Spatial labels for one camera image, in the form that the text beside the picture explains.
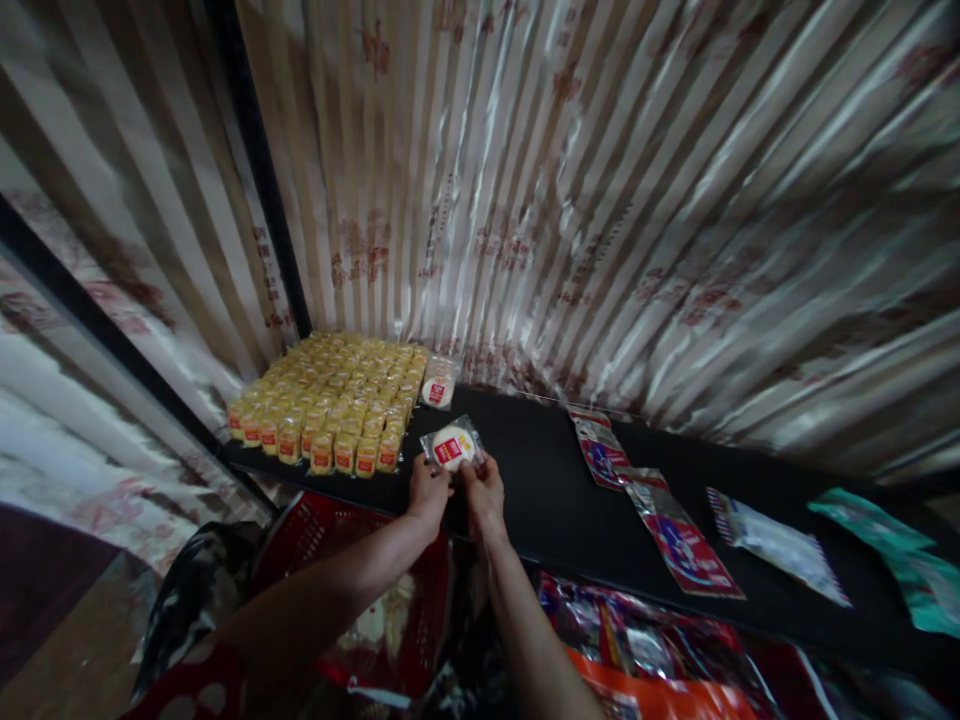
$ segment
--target teal packet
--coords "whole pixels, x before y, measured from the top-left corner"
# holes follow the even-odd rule
[[[960,639],[960,570],[924,552],[935,545],[881,508],[840,488],[807,504],[880,553],[900,584],[914,627]]]
[[[904,525],[869,500],[841,488],[827,490],[807,503],[815,513],[826,515],[843,525],[858,538],[877,550],[922,550],[936,543],[909,525]]]

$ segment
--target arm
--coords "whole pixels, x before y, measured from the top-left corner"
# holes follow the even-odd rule
[[[405,515],[277,583],[205,640],[226,643],[240,653],[249,678],[249,707],[278,696],[416,562],[440,530],[453,493],[449,481],[446,472],[432,476],[420,455],[414,460]]]
[[[471,533],[480,542],[493,614],[526,717],[603,720],[603,710],[570,662],[507,537],[496,460],[487,455],[479,477],[468,463],[460,468]]]

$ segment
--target stack of yellow snacks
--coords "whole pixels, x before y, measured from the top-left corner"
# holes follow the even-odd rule
[[[317,475],[391,473],[428,352],[341,333],[313,333],[230,403],[230,435]]]

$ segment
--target hand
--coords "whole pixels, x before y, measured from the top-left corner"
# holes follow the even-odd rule
[[[410,508],[407,515],[426,523],[433,539],[440,532],[443,511],[452,495],[450,473],[430,465],[424,453],[417,455],[413,461],[413,477],[410,478]]]
[[[470,512],[470,536],[482,542],[487,550],[502,543],[510,543],[507,526],[503,522],[503,480],[497,461],[483,453],[483,465],[460,464],[467,487],[467,506]]]

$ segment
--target person's left hand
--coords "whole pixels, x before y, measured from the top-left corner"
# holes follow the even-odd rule
[[[440,520],[447,507],[447,499],[453,495],[450,473],[427,462],[420,453],[413,460],[413,477],[410,478],[410,509],[407,515],[419,518],[433,531],[436,538],[440,532]]]

